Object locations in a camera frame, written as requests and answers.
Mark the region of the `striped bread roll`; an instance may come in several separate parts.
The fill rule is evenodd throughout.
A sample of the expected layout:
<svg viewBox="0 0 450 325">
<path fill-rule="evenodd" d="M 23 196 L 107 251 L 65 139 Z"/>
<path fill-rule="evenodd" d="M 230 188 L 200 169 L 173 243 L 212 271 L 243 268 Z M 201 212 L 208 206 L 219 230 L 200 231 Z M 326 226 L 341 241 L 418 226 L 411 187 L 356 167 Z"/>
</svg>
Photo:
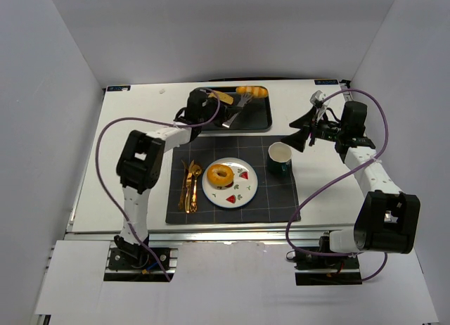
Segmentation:
<svg viewBox="0 0 450 325">
<path fill-rule="evenodd" d="M 269 95 L 266 88 L 257 86 L 239 86 L 236 88 L 236 93 L 250 98 L 265 98 Z"/>
</svg>

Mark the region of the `orange bagel donut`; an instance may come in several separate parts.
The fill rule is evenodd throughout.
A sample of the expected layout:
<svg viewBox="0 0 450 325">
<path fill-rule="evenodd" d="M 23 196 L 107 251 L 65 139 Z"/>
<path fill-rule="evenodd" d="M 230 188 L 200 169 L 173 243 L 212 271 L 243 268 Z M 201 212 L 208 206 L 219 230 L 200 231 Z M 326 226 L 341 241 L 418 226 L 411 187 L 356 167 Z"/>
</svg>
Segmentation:
<svg viewBox="0 0 450 325">
<path fill-rule="evenodd" d="M 228 186 L 233 182 L 233 170 L 223 164 L 211 165 L 207 170 L 207 179 L 213 186 Z"/>
</svg>

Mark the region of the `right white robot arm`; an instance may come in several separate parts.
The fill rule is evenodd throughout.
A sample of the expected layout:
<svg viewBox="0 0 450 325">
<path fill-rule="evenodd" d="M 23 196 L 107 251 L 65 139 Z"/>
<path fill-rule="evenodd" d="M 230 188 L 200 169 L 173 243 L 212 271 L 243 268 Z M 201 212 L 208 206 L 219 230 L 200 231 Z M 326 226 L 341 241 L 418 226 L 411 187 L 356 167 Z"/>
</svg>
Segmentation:
<svg viewBox="0 0 450 325">
<path fill-rule="evenodd" d="M 298 151 L 316 139 L 332 141 L 365 199 L 352 229 L 331 231 L 320 257 L 344 257 L 375 251 L 408 254 L 413 248 L 420 212 L 417 196 L 404 193 L 387 175 L 380 153 L 365 135 L 367 106 L 347 102 L 342 117 L 326 116 L 323 101 L 313 100 L 310 111 L 290 123 L 298 131 L 281 141 Z"/>
</svg>

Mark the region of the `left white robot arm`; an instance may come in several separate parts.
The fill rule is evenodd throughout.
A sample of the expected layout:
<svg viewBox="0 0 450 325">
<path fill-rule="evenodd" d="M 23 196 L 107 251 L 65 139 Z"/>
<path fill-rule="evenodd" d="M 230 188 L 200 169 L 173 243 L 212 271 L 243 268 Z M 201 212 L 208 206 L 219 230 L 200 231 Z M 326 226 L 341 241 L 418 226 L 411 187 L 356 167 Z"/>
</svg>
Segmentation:
<svg viewBox="0 0 450 325">
<path fill-rule="evenodd" d="M 148 198 L 160 177 L 165 152 L 192 142 L 204 125 L 222 126 L 243 108 L 241 104 L 227 104 L 218 98 L 216 91 L 195 89 L 173 122 L 149 133 L 137 130 L 129 133 L 116 167 L 124 194 L 125 216 L 114 242 L 132 261 L 142 262 L 150 255 L 146 250 Z"/>
</svg>

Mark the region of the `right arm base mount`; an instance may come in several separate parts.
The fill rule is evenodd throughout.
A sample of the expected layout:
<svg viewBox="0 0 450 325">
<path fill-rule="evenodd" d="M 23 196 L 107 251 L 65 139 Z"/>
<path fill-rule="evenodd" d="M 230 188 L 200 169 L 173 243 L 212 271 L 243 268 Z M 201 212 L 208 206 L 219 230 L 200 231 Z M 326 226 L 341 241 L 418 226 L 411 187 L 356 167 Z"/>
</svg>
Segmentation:
<svg viewBox="0 0 450 325">
<path fill-rule="evenodd" d="M 297 286 L 351 286 L 361 285 L 362 277 L 357 257 L 327 257 L 318 253 L 330 252 L 330 232 L 294 232 L 291 241 L 298 248 L 289 250 L 286 260 L 294 264 Z"/>
</svg>

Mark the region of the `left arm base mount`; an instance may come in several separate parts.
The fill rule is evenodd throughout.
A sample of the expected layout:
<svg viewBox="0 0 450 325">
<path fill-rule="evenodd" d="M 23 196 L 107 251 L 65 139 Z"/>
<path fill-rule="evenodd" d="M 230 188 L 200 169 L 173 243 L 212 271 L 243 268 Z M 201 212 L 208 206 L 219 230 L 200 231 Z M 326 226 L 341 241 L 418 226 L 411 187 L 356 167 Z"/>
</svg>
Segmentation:
<svg viewBox="0 0 450 325">
<path fill-rule="evenodd" d="M 152 247 L 155 256 L 138 243 L 128 243 L 120 235 L 114 237 L 110 246 L 103 275 L 105 282 L 168 283 L 174 276 L 178 250 Z"/>
</svg>

